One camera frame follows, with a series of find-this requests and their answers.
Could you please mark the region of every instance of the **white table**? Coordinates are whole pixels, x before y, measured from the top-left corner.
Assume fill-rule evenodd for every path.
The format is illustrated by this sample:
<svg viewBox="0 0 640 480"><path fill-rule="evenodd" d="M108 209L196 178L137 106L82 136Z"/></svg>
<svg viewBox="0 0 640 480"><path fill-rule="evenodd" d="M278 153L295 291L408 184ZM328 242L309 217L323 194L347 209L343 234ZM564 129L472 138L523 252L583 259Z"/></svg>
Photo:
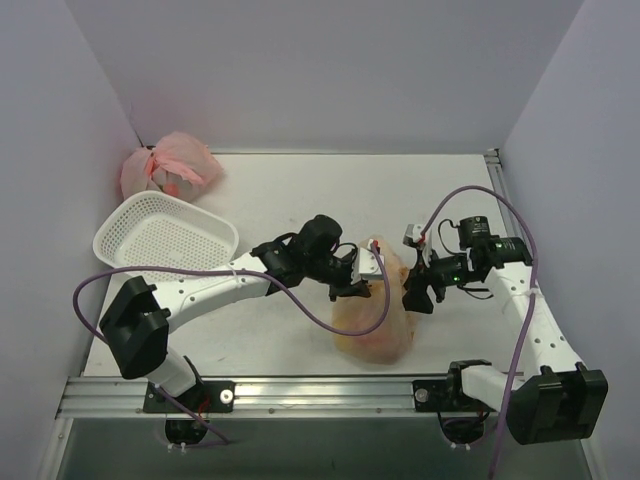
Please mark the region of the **white table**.
<svg viewBox="0 0 640 480"><path fill-rule="evenodd" d="M344 241L383 235L408 266L414 251L402 245L409 223L425 222L456 187L491 188L481 155L219 155L226 178L196 203L236 225L237 254L289 231L298 231L318 213L336 219ZM504 235L497 202L479 192L454 198L440 218L454 222L485 215ZM443 227L444 241L457 234ZM434 246L442 251L437 239ZM109 304L126 277L114 277ZM330 321L328 287L305 281L295 293ZM479 301L449 289L433 315L421 316L412 350L391 366L370 365L336 350L331 334L311 323L284 295L253 299L192 321L170 344L202 375L357 375L446 372L453 360L484 358L506 370L515 335L506 329L493 301ZM85 376L118 376L108 348L94 340Z"/></svg>

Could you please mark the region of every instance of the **translucent bag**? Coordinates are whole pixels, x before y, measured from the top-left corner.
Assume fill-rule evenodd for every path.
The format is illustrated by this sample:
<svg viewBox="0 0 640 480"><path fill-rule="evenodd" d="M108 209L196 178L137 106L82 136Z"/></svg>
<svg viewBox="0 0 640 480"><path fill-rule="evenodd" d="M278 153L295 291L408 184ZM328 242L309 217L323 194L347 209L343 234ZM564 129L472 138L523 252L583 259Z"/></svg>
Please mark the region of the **translucent bag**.
<svg viewBox="0 0 640 480"><path fill-rule="evenodd" d="M398 361L411 348L416 327L415 315L405 312L402 306L404 282L409 269L393 252L391 246L380 237L380 253L384 255L385 269L391 286L391 305L387 318L378 329L361 337L334 335L339 350L370 363L391 364ZM367 240L360 244L364 247ZM333 306L331 323L343 330L364 330L373 325L384 309L384 283L370 282L371 297L338 298Z"/></svg>
<svg viewBox="0 0 640 480"><path fill-rule="evenodd" d="M191 201L221 173L222 167L205 144L186 133L173 132L153 149L138 148L125 160L120 187L124 198L158 190Z"/></svg>

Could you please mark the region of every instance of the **wall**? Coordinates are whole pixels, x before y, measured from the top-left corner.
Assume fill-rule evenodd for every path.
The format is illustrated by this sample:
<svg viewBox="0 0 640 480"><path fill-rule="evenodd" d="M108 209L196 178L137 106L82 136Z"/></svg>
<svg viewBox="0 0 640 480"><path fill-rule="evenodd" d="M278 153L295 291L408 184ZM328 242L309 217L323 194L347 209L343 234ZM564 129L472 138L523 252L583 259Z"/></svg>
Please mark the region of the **wall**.
<svg viewBox="0 0 640 480"><path fill-rule="evenodd" d="M88 341L75 284L136 140L62 0L0 7L0 478L30 479ZM104 286L88 291L95 316Z"/></svg>
<svg viewBox="0 0 640 480"><path fill-rule="evenodd" d="M582 0L67 0L146 143L483 152Z"/></svg>
<svg viewBox="0 0 640 480"><path fill-rule="evenodd" d="M586 1L503 150L545 294L609 379L599 430L613 480L640 477L638 20L636 0Z"/></svg>

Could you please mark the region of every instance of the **plastic basket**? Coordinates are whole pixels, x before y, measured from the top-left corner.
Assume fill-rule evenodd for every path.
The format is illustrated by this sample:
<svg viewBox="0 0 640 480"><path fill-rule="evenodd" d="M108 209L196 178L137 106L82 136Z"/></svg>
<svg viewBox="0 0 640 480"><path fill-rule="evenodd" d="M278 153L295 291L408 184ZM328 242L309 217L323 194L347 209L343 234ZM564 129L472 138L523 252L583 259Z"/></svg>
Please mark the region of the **plastic basket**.
<svg viewBox="0 0 640 480"><path fill-rule="evenodd" d="M95 255L113 267L210 270L228 263L237 248L238 231L231 223L155 191L140 192L125 200L93 239ZM178 277L162 272L142 275L153 282Z"/></svg>

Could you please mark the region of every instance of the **screw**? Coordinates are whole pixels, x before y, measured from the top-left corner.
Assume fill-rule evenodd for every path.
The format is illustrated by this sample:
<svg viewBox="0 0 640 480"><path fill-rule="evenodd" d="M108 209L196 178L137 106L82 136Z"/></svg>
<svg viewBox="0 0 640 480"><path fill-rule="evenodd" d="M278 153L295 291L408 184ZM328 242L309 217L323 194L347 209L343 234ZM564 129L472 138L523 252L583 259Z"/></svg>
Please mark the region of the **screw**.
<svg viewBox="0 0 640 480"><path fill-rule="evenodd" d="M414 397L417 402L424 403L429 400L429 392L425 388L419 388L416 390Z"/></svg>
<svg viewBox="0 0 640 480"><path fill-rule="evenodd" d="M220 401L223 405L229 405L233 401L233 392L231 390L223 390L220 392Z"/></svg>

